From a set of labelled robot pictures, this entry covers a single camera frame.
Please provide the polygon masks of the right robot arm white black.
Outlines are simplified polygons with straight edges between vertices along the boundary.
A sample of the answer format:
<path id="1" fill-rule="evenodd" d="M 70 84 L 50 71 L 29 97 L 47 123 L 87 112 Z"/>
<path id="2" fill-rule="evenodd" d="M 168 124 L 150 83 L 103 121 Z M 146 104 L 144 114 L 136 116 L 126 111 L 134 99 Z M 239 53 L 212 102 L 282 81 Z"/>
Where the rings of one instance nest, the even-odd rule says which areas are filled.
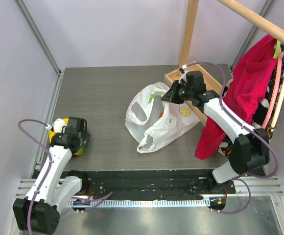
<path id="1" fill-rule="evenodd" d="M 214 90 L 207 90 L 202 72 L 190 71 L 185 80 L 175 80 L 161 100 L 174 104 L 190 101 L 215 121 L 231 140 L 233 146 L 229 160 L 207 175 L 206 186 L 211 193 L 220 192 L 229 180 L 270 162 L 268 133 L 244 122 Z"/>

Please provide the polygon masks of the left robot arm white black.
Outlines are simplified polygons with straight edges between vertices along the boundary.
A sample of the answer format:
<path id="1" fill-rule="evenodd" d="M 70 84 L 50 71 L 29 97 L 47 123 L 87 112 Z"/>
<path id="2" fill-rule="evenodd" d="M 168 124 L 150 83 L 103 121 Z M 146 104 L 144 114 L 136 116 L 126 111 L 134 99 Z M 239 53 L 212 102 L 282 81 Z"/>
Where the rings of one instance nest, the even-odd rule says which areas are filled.
<path id="1" fill-rule="evenodd" d="M 47 153 L 37 179 L 24 198 L 17 198 L 13 204 L 13 212 L 21 231 L 29 234 L 54 234 L 60 220 L 60 214 L 66 204 L 77 193 L 85 195 L 90 188 L 85 173 L 71 171 L 60 185 L 59 179 L 72 156 L 82 155 L 89 143 L 90 134 L 87 121 L 79 117 L 57 119 L 53 124 L 43 123 L 49 130 L 49 147 L 18 127 Z"/>

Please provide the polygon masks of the white plastic bag lemon print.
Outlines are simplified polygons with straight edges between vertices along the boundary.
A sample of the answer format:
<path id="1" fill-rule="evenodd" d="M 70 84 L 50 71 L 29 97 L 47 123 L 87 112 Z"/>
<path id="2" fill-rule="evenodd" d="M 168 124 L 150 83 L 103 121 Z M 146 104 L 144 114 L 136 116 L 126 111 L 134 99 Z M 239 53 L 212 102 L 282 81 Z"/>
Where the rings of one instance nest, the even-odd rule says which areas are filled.
<path id="1" fill-rule="evenodd" d="M 148 85 L 129 104 L 125 126 L 139 144 L 138 153 L 158 151 L 200 122 L 187 104 L 161 101 L 168 90 L 162 82 Z"/>

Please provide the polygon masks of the yellow lemon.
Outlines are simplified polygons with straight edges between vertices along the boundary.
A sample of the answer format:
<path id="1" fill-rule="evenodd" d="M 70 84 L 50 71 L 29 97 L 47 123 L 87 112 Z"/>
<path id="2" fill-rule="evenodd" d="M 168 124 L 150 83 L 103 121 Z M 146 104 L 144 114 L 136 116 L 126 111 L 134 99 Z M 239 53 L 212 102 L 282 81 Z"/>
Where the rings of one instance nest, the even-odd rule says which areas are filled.
<path id="1" fill-rule="evenodd" d="M 51 140 L 55 136 L 55 134 L 56 134 L 55 132 L 49 131 L 49 134 L 48 134 L 49 143 L 51 143 Z"/>

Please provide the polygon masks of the green yellow mango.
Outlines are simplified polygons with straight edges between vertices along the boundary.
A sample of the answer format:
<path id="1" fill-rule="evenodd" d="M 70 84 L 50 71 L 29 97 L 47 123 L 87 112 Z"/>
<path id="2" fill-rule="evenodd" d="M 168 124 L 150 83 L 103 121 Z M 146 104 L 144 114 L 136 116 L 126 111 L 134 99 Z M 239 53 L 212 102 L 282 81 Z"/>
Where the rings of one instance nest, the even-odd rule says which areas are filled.
<path id="1" fill-rule="evenodd" d="M 74 155 L 75 156 L 80 156 L 80 155 L 83 155 L 85 152 L 86 152 L 86 146 L 85 145 L 83 145 L 82 147 L 80 147 L 80 149 L 79 150 L 77 150 L 75 153 L 74 153 Z"/>

